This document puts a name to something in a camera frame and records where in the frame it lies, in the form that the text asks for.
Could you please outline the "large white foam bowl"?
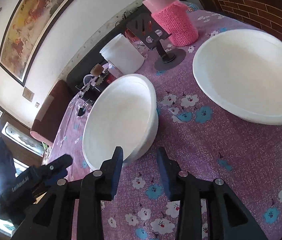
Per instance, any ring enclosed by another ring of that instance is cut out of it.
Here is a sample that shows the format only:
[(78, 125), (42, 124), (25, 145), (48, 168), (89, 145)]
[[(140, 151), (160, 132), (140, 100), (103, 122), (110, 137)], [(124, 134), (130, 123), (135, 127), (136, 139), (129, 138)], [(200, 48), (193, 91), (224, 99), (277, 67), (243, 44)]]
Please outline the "large white foam bowl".
[(142, 157), (158, 131), (156, 91), (140, 74), (122, 76), (97, 98), (85, 123), (82, 150), (92, 170), (123, 149), (123, 165)]

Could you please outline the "wooden glass door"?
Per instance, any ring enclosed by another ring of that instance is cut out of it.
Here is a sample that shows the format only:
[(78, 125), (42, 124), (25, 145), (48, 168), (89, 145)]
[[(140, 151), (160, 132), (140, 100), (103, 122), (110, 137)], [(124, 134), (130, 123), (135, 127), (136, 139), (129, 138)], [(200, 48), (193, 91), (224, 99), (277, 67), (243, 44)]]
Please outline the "wooden glass door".
[(13, 154), (18, 164), (40, 166), (43, 144), (31, 137), (30, 129), (0, 106), (0, 137)]

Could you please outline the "purple floral tablecloth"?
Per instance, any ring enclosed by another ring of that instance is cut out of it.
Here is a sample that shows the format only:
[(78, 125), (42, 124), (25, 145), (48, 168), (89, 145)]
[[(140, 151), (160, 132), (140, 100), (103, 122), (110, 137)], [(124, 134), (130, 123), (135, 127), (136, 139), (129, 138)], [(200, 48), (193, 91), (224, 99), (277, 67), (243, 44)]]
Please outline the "purple floral tablecloth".
[(268, 239), (282, 238), (282, 126), (252, 124), (224, 111), (198, 87), (192, 62), (209, 38), (242, 22), (197, 10), (189, 13), (199, 39), (185, 47), (176, 68), (157, 72), (156, 51), (144, 50), (139, 73), (155, 87), (159, 129), (150, 150), (121, 171), (113, 201), (102, 202), (105, 239), (174, 239), (178, 203), (163, 191), (156, 150), (203, 180), (222, 178), (255, 217)]

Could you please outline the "black power adapter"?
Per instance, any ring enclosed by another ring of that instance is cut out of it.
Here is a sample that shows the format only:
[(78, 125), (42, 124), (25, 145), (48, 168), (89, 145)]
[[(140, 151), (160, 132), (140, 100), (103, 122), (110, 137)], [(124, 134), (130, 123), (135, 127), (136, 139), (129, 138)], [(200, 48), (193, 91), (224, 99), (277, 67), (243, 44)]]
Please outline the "black power adapter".
[(80, 107), (77, 116), (83, 116), (85, 114), (87, 106)]

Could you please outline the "dark jar with cork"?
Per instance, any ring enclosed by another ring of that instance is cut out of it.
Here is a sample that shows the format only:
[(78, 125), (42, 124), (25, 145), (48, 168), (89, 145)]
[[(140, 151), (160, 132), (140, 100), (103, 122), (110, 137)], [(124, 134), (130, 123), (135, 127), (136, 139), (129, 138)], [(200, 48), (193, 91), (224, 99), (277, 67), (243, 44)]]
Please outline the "dark jar with cork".
[(83, 78), (83, 87), (79, 91), (79, 97), (86, 103), (95, 103), (101, 93), (113, 82), (116, 77), (102, 65), (96, 64), (90, 74)]

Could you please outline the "white plastic tub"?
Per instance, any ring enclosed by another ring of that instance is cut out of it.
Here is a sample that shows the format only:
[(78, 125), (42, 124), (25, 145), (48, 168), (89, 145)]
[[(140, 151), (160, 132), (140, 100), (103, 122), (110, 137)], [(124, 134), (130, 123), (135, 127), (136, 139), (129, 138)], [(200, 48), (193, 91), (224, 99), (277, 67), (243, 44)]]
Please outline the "white plastic tub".
[(143, 55), (122, 34), (118, 34), (112, 38), (100, 50), (100, 54), (124, 75), (137, 72), (145, 60)]

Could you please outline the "red plastic bag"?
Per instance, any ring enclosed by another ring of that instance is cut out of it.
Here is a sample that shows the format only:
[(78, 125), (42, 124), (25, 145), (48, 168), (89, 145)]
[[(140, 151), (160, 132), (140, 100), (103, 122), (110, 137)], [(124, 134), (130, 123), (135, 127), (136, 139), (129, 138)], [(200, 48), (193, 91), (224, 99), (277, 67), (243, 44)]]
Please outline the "red plastic bag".
[(131, 42), (131, 44), (140, 44), (140, 39), (134, 35), (129, 29), (126, 29), (124, 32), (125, 37)]

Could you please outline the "pink knitted thermos flask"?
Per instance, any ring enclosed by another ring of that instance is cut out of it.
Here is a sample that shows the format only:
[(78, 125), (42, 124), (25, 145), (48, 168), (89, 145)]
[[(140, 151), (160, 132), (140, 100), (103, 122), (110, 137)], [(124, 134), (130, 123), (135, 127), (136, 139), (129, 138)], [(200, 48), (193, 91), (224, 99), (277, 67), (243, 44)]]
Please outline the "pink knitted thermos flask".
[(170, 35), (176, 47), (185, 47), (198, 40), (198, 30), (187, 14), (188, 7), (179, 0), (142, 0), (152, 18)]

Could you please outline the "black phone stand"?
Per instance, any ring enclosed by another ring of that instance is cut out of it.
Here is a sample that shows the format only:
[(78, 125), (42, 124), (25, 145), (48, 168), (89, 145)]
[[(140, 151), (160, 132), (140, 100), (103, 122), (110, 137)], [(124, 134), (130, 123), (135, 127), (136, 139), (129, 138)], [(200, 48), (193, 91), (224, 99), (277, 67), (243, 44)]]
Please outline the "black phone stand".
[(129, 29), (149, 50), (156, 50), (160, 58), (155, 62), (155, 69), (159, 72), (167, 71), (178, 66), (186, 57), (186, 52), (175, 48), (165, 51), (161, 40), (170, 37), (149, 13), (141, 13), (127, 23)]

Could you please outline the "small wall plaque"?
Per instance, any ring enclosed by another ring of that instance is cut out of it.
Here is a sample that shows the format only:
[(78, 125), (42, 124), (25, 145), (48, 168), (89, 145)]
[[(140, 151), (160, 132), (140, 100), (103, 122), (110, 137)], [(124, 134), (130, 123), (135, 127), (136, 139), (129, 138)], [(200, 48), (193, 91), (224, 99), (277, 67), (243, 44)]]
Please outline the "small wall plaque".
[(30, 91), (27, 87), (24, 87), (22, 96), (29, 102), (33, 101), (34, 92)]

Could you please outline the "framed wall painting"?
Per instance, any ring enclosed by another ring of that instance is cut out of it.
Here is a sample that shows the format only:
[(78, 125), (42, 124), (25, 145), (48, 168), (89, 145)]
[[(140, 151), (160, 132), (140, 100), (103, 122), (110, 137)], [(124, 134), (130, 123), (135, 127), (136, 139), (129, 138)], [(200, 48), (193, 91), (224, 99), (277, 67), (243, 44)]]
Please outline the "framed wall painting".
[(0, 67), (25, 86), (45, 37), (74, 0), (19, 0), (0, 45)]

